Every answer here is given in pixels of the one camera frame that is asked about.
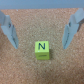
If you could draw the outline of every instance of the lettered block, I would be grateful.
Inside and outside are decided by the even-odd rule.
[[[49,60],[49,42],[37,41],[35,42],[35,55],[37,60]]]

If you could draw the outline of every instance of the brown surface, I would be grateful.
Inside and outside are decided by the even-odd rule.
[[[84,25],[64,50],[62,36],[77,9],[2,10],[19,38],[16,50],[0,31],[0,84],[84,84]],[[36,41],[49,41],[51,60],[36,60]]]

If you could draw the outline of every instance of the block front face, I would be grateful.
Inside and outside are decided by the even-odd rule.
[[[49,42],[37,41],[35,42],[35,55],[38,60],[49,59]]]

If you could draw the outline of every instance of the cork board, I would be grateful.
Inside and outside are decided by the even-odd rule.
[[[65,24],[77,10],[1,10],[15,25],[19,48],[0,31],[0,84],[84,84],[84,25],[62,46]],[[49,41],[50,60],[36,60],[36,41]]]

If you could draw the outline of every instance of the toy block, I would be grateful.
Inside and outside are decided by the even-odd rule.
[[[37,41],[35,42],[35,55],[37,60],[49,60],[49,42]]]

